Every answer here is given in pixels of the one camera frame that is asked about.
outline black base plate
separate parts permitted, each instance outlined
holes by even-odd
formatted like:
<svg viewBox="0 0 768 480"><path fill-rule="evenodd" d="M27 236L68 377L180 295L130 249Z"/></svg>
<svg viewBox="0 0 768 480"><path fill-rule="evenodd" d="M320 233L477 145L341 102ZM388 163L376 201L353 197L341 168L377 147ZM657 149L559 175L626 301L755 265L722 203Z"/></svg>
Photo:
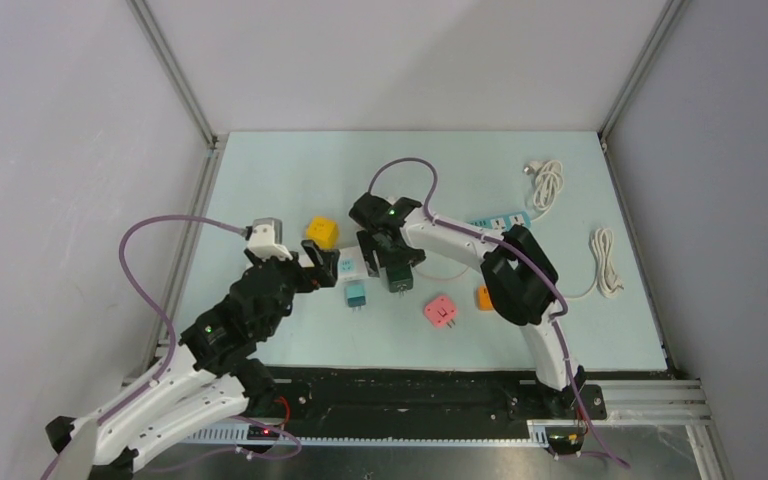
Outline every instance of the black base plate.
<svg viewBox="0 0 768 480"><path fill-rule="evenodd" d="M553 417L533 372L437 372L271 367L297 436L361 439L520 439L527 420ZM605 419L602 390L585 384L585 408ZM276 405L272 416L282 417Z"/></svg>

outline yellow cube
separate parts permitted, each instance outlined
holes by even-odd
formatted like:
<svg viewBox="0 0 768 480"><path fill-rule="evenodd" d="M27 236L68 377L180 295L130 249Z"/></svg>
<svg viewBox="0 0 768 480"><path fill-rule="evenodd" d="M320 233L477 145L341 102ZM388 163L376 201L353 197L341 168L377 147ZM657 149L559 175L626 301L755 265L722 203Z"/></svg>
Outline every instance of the yellow cube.
<svg viewBox="0 0 768 480"><path fill-rule="evenodd" d="M307 227L307 238L316 242L319 248L334 248L337 245L337 222L325 217L313 217Z"/></svg>
<svg viewBox="0 0 768 480"><path fill-rule="evenodd" d="M493 302L490 301L490 292L487 291L487 287L482 285L478 287L478 290L476 291L477 295L477 304L479 310L493 310Z"/></svg>

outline orange block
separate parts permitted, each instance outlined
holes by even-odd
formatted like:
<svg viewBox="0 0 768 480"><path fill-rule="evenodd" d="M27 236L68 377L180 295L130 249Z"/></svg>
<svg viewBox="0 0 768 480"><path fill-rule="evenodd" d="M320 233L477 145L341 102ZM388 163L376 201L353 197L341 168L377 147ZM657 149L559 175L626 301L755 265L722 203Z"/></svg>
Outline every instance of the orange block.
<svg viewBox="0 0 768 480"><path fill-rule="evenodd" d="M479 310L493 310L493 302L490 301L490 292L487 291L487 287L482 285L475 291L478 309Z"/></svg>

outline white wall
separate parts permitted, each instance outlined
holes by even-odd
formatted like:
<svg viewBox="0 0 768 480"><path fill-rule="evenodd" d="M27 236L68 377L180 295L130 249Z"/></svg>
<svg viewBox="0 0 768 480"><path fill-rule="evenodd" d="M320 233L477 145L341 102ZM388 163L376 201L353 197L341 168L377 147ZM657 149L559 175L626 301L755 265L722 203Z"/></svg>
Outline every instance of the white wall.
<svg viewBox="0 0 768 480"><path fill-rule="evenodd" d="M692 2L609 148L673 353L768 478L768 2Z"/></svg>
<svg viewBox="0 0 768 480"><path fill-rule="evenodd" d="M0 1L0 479L39 478L45 423L138 363L153 316L118 241L186 210L205 153L126 2ZM179 232L129 251L154 294Z"/></svg>
<svg viewBox="0 0 768 480"><path fill-rule="evenodd" d="M665 3L150 2L220 132L597 130Z"/></svg>

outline power strip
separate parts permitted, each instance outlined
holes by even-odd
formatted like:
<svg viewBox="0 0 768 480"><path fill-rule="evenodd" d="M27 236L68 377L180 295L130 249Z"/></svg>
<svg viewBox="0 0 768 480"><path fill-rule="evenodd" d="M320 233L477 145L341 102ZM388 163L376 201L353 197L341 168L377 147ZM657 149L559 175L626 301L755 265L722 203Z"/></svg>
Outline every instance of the power strip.
<svg viewBox="0 0 768 480"><path fill-rule="evenodd" d="M487 230L505 231L514 225L525 225L526 228L531 228L531 219L524 210L506 213L504 215L493 215L492 217L471 220L466 223L478 228L486 228Z"/></svg>

